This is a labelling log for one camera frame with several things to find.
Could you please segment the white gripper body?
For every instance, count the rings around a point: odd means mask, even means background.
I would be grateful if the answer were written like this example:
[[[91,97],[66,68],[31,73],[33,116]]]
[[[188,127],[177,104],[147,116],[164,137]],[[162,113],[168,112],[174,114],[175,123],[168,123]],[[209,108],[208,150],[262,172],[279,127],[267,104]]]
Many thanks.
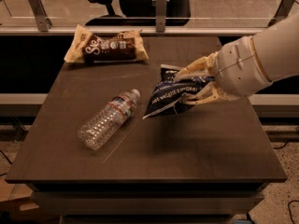
[[[252,36],[243,36],[225,44],[215,59],[214,76],[229,97],[247,97],[269,87]]]

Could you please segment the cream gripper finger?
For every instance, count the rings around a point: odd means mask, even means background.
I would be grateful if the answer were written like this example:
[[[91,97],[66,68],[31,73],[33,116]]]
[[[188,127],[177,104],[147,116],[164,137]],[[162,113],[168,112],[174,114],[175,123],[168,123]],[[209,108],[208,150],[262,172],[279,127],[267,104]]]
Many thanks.
[[[239,99],[239,96],[232,95],[221,88],[215,81],[210,81],[196,94],[182,95],[180,101],[185,105],[204,105],[234,101],[237,99]]]
[[[213,67],[218,53],[213,52],[208,56],[203,56],[186,67],[179,70],[175,77],[175,81],[189,79],[192,77],[214,77]]]

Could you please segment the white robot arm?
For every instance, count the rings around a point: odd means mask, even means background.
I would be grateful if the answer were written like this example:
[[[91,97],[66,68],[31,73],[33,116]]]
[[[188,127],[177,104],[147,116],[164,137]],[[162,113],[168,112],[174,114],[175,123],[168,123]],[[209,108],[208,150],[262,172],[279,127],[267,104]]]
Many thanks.
[[[248,97],[298,74],[299,14],[294,14],[256,35],[243,36],[195,60],[181,69],[175,80],[213,77],[196,94],[181,97],[186,105],[201,105]]]

